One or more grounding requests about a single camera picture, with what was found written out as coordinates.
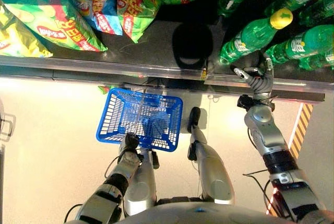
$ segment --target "blue shopping basket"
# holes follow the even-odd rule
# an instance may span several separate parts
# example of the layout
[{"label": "blue shopping basket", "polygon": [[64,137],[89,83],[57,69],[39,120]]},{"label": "blue shopping basket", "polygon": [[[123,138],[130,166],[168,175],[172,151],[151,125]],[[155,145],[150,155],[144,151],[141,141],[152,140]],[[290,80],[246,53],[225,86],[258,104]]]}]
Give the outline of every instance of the blue shopping basket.
[{"label": "blue shopping basket", "polygon": [[126,133],[136,133],[141,147],[172,152],[177,148],[182,107],[178,97],[111,89],[96,137],[119,144]]}]

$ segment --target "floor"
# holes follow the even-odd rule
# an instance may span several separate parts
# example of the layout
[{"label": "floor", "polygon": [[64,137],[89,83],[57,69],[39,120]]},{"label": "floor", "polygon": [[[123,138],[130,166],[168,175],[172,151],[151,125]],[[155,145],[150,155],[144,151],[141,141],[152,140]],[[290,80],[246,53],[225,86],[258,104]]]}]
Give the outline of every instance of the floor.
[{"label": "floor", "polygon": [[[238,97],[169,94],[183,99],[182,129],[175,152],[158,151],[158,198],[201,192],[197,171],[186,158],[190,138],[186,121],[191,108],[198,106],[202,109],[199,126],[224,161],[235,204],[265,212],[259,187],[242,176],[265,165],[248,140],[245,110],[236,107]],[[83,203],[103,182],[105,168],[118,151],[118,145],[100,143],[95,137],[105,99],[97,84],[0,78],[0,112],[15,125],[11,138],[0,135],[5,146],[3,223],[62,223],[69,208]],[[298,102],[276,101],[275,121],[287,140],[299,107]],[[326,166],[313,163],[319,171]],[[267,172],[256,176],[262,185],[268,180]]]}]

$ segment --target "store shelf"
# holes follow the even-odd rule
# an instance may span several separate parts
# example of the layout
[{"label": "store shelf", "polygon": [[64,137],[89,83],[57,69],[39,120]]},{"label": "store shelf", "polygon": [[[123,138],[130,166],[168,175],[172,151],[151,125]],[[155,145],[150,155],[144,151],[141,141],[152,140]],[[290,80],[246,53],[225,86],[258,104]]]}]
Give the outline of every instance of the store shelf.
[{"label": "store shelf", "polygon": [[[134,44],[126,35],[115,36],[100,32],[97,32],[98,38],[109,48],[106,52],[75,51],[45,42],[46,47],[54,53],[52,58],[0,56],[0,75],[20,76],[21,72],[26,77],[55,78],[55,74],[66,76],[68,72],[68,78],[85,81],[93,77],[92,74],[100,74],[105,80],[112,79],[115,77],[113,75],[133,76],[139,78],[139,82],[143,77],[205,80],[205,85],[229,86],[240,88],[241,91],[247,87],[246,83],[234,75],[229,66],[219,64],[221,46],[250,21],[264,18],[263,10],[272,1],[245,0],[230,19],[220,18],[219,21],[216,15],[217,0],[196,0],[187,5],[162,6],[156,20],[138,44]],[[297,22],[294,19],[293,24],[280,30],[271,44],[283,42],[307,29]],[[188,31],[176,35],[175,32],[184,26]],[[183,56],[182,51],[176,49],[176,44],[188,49],[194,48],[194,56]],[[197,56],[199,52],[207,54]],[[233,64],[239,67],[257,66],[258,52],[244,56]],[[333,92],[334,72],[329,68],[303,71],[298,69],[296,61],[288,62],[275,66],[274,89],[288,92]]]},{"label": "store shelf", "polygon": [[[245,0],[230,19],[219,21],[217,26],[222,28],[222,42],[230,41],[249,22],[264,18],[263,11],[272,1],[273,0]],[[293,22],[286,28],[279,30],[270,44],[262,49],[262,52],[270,46],[288,40],[308,29],[307,27],[299,25],[297,16],[299,11],[300,10],[296,10],[293,12]],[[333,23],[333,18],[329,18],[323,21],[323,23]],[[240,68],[258,66],[261,64],[260,56],[260,52],[256,51],[241,57],[234,62],[233,65]],[[273,88],[276,90],[317,93],[334,92],[334,72],[329,67],[310,72],[299,69],[297,60],[293,60],[284,64],[275,65],[274,77]],[[219,63],[219,55],[211,55],[209,57],[205,84],[247,87],[247,84],[232,72],[229,65],[223,66]]]}]

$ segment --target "cable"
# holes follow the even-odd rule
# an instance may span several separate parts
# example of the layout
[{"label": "cable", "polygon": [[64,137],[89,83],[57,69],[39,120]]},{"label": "cable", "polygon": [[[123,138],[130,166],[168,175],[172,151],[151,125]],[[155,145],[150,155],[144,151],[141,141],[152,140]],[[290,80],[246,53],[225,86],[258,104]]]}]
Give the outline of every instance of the cable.
[{"label": "cable", "polygon": [[[268,187],[269,183],[270,183],[270,180],[268,180],[267,183],[266,183],[266,185],[265,185],[265,189],[264,189],[264,191],[265,191],[266,194],[267,194],[267,187]],[[266,199],[266,197],[265,197],[264,194],[263,194],[263,200],[264,200],[264,202],[265,202],[266,209],[269,210],[269,203],[270,203],[270,201],[269,201],[269,203],[267,204],[267,199]]]},{"label": "cable", "polygon": [[192,165],[193,165],[193,168],[198,172],[198,169],[195,168],[193,161],[192,161]]},{"label": "cable", "polygon": [[69,213],[71,213],[71,211],[72,211],[74,208],[78,207],[78,206],[82,206],[82,204],[74,205],[73,207],[71,207],[71,208],[69,209],[69,211],[68,211],[67,214],[65,215],[64,223],[67,222],[67,218],[68,218]]},{"label": "cable", "polygon": [[252,173],[245,173],[243,175],[247,176],[247,175],[251,175],[251,174],[255,174],[255,173],[261,173],[261,172],[265,172],[265,171],[268,171],[268,169],[263,169],[263,170],[255,171],[255,172],[252,172]]},{"label": "cable", "polygon": [[252,139],[251,139],[251,135],[250,135],[250,129],[249,128],[247,128],[247,135],[248,135],[248,138],[249,138],[249,140],[250,140],[250,143],[252,143],[252,145],[255,147],[255,149],[257,150],[257,148],[256,148],[256,146],[255,146],[255,144],[254,144],[254,142],[252,141]]},{"label": "cable", "polygon": [[112,162],[110,162],[110,164],[109,164],[108,167],[106,168],[106,171],[104,172],[104,177],[105,177],[105,178],[108,178],[108,176],[106,176],[106,173],[108,172],[108,170],[109,170],[110,166],[112,165],[112,163],[114,163],[114,161],[115,161],[118,157],[119,157],[119,155],[118,155],[115,159],[113,159]]},{"label": "cable", "polygon": [[[251,177],[251,178],[253,178],[253,179],[255,180],[255,182],[257,183],[257,185],[260,187],[261,191],[263,192],[263,194],[264,194],[264,196],[266,197],[266,199],[268,200],[268,202],[270,202],[270,199],[268,198],[268,196],[267,196],[265,190],[262,188],[261,184],[259,183],[259,181],[258,181],[254,176],[249,175],[249,174],[244,174],[244,173],[243,173],[242,175],[243,175],[243,176],[247,176],[247,177]],[[273,205],[271,205],[271,207],[272,207],[272,209],[276,212],[276,214],[279,215],[279,212],[277,211],[277,209],[276,209]]]},{"label": "cable", "polygon": [[193,168],[198,172],[198,184],[197,184],[197,195],[198,195],[198,193],[199,193],[199,171],[198,171],[198,169],[195,168],[195,165],[194,165],[193,161],[192,161],[192,165],[193,165]]}]

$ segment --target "black cable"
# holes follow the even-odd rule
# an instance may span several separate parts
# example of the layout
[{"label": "black cable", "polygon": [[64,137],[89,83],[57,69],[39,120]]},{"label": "black cable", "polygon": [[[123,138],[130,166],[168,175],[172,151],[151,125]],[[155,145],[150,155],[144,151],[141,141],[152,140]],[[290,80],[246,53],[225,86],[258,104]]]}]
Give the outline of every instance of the black cable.
[{"label": "black cable", "polygon": [[[242,175],[253,178],[255,180],[255,182],[257,183],[257,185],[260,187],[261,191],[263,192],[263,194],[266,197],[266,199],[268,200],[268,202],[270,202],[270,199],[268,198],[265,190],[262,188],[261,184],[259,183],[259,181],[254,176],[249,175],[249,174],[244,174],[244,173]],[[277,211],[277,209],[273,205],[271,205],[271,207],[276,212],[276,214],[279,215],[279,212]]]},{"label": "black cable", "polygon": [[[266,194],[267,194],[267,187],[268,187],[269,183],[270,183],[270,180],[267,181],[267,183],[266,183],[266,185],[265,185],[265,188],[264,188],[264,191],[265,191]],[[269,201],[269,203],[267,204],[267,199],[266,199],[266,197],[265,197],[264,194],[263,194],[263,200],[265,201],[266,209],[269,210],[269,204],[270,204],[270,201]]]},{"label": "black cable", "polygon": [[250,143],[252,143],[252,145],[255,147],[255,149],[257,150],[257,148],[256,148],[256,146],[255,146],[255,144],[254,144],[254,142],[252,141],[252,138],[250,137],[251,135],[250,135],[250,129],[249,128],[247,128],[247,135],[248,135],[248,138],[249,138],[249,140],[250,140]]},{"label": "black cable", "polygon": [[71,211],[72,211],[74,208],[78,207],[78,206],[82,206],[82,204],[74,205],[73,207],[71,207],[71,208],[69,209],[69,211],[68,211],[67,214],[65,215],[64,223],[67,222],[67,218],[68,218],[69,213],[71,213]]},{"label": "black cable", "polygon": [[106,171],[104,172],[104,177],[107,178],[108,176],[106,175],[106,173],[108,172],[110,166],[112,165],[112,163],[114,163],[114,161],[118,158],[119,156],[117,156],[115,159],[112,160],[112,162],[110,162],[110,164],[108,165],[108,167],[106,168]]},{"label": "black cable", "polygon": [[263,170],[255,171],[255,172],[252,172],[252,173],[245,173],[243,175],[247,176],[247,175],[251,175],[251,174],[255,174],[255,173],[261,173],[261,172],[265,172],[265,171],[268,171],[268,169],[263,169]]}]

